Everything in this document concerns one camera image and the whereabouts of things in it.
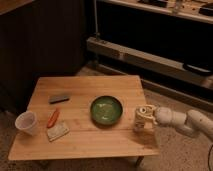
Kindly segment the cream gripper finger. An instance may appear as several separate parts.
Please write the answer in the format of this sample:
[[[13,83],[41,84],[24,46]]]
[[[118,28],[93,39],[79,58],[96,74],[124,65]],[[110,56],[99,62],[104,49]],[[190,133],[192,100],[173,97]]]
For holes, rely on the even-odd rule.
[[[152,122],[152,118],[135,118],[135,124],[145,125],[147,122]]]
[[[138,111],[139,113],[142,113],[142,114],[147,113],[147,112],[149,112],[150,110],[151,110],[151,107],[150,107],[150,106],[147,106],[147,105],[138,107],[138,108],[136,109],[136,111]]]

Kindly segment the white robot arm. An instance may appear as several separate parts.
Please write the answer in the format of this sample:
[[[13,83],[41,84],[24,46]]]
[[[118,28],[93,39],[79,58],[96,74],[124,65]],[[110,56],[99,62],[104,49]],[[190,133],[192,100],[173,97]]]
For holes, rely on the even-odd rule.
[[[173,127],[177,132],[192,138],[203,133],[213,142],[213,120],[197,110],[182,113],[168,107],[154,105],[137,107],[133,130],[142,131],[146,123]]]

